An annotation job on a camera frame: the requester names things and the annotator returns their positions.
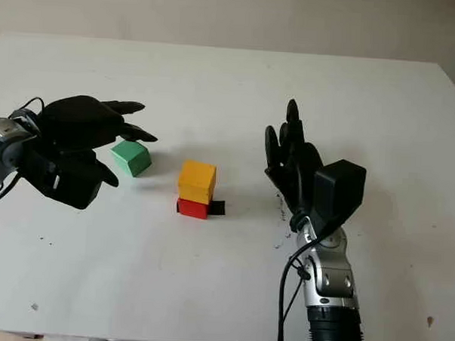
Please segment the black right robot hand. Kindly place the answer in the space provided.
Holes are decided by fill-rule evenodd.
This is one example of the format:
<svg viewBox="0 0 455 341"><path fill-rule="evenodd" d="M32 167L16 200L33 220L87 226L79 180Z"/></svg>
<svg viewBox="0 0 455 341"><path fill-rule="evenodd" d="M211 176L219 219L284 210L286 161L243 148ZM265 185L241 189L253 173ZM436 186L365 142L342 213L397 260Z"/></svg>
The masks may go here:
<svg viewBox="0 0 455 341"><path fill-rule="evenodd" d="M296 100L287 103L286 120L280 131L269 125L264 138L267 162L264 172L283 195L292 214L291 231L298 232L310 216L314 173L322 167L322 160L315 146L304 139Z"/></svg>

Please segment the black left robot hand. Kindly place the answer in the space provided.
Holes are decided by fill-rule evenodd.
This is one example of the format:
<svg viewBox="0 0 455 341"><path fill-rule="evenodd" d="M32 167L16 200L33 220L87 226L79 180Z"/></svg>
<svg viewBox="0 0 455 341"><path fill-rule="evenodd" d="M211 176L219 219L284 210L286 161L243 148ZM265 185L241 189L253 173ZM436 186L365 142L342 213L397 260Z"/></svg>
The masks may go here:
<svg viewBox="0 0 455 341"><path fill-rule="evenodd" d="M37 115L41 141L33 155L40 158L42 166L24 171L24 177L48 190L62 180L116 187L117 177L97 160L94 150L113 143L117 137L156 142L154 135L123 118L144 108L134 101L100 101L82 95L50 103Z"/></svg>

